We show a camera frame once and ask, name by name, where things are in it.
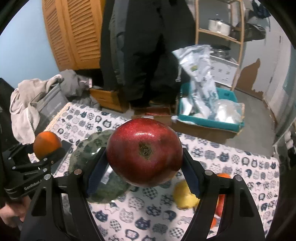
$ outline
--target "hand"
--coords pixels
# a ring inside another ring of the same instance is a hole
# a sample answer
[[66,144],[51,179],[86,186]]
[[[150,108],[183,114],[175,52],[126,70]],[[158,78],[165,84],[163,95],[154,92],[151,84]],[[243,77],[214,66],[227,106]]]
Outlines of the hand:
[[0,217],[3,222],[12,228],[17,226],[12,220],[12,217],[19,217],[23,222],[29,209],[30,202],[31,199],[26,196],[22,198],[20,203],[6,203],[5,206],[0,209]]

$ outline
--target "lemon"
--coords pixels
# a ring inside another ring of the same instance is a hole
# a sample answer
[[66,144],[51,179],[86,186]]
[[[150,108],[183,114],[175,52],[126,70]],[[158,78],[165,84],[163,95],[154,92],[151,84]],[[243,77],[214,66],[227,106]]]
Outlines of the lemon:
[[190,192],[186,180],[176,184],[173,198],[178,208],[193,208],[198,205],[199,199]]

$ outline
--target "shelving unit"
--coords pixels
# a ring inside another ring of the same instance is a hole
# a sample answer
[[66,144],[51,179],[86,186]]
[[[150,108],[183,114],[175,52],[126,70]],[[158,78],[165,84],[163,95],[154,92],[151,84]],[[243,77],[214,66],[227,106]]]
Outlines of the shelving unit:
[[[210,31],[210,30],[207,30],[207,29],[199,28],[199,0],[195,0],[195,19],[196,19],[196,21],[195,21],[195,24],[196,24],[196,26],[195,26],[195,44],[198,44],[199,33],[205,33],[205,34],[210,34],[210,35],[218,36],[218,37],[223,38],[223,39],[226,39],[228,41],[237,43],[237,44],[240,45],[239,57],[238,57],[238,61],[237,61],[237,63],[240,66],[241,61],[242,61],[242,51],[243,51],[243,46],[244,46],[244,10],[243,10],[242,0],[217,0],[217,1],[220,1],[220,2],[223,2],[223,3],[226,3],[226,4],[229,4],[230,5],[230,10],[231,10],[231,25],[233,24],[232,23],[232,3],[234,3],[234,2],[238,2],[239,3],[240,13],[241,13],[240,14],[241,15],[241,28],[235,28],[233,26],[232,26],[232,28],[241,32],[241,34],[240,34],[240,40],[237,40],[237,39],[232,38],[230,36],[219,34],[217,32],[213,32],[213,31]],[[239,72],[239,68],[237,69],[236,74],[235,74],[233,80],[236,78],[238,72]],[[232,81],[231,90],[233,91],[234,88],[235,88],[235,86],[233,85],[233,81]]]

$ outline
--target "wooden drawer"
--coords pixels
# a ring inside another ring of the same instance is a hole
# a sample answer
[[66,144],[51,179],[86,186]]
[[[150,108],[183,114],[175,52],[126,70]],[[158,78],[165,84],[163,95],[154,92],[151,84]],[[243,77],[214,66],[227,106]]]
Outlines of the wooden drawer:
[[128,102],[124,99],[120,91],[105,91],[91,88],[90,94],[104,108],[126,112],[129,108]]

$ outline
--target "floor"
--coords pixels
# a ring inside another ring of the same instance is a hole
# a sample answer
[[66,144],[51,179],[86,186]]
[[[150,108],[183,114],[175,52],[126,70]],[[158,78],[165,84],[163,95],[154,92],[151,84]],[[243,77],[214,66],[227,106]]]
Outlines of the floor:
[[[274,123],[263,102],[245,93],[235,90],[238,102],[245,104],[245,126],[234,138],[227,139],[226,146],[238,148],[251,153],[272,156],[273,140],[275,138]],[[133,110],[118,113],[103,108],[103,111],[116,113],[126,118],[131,118]]]

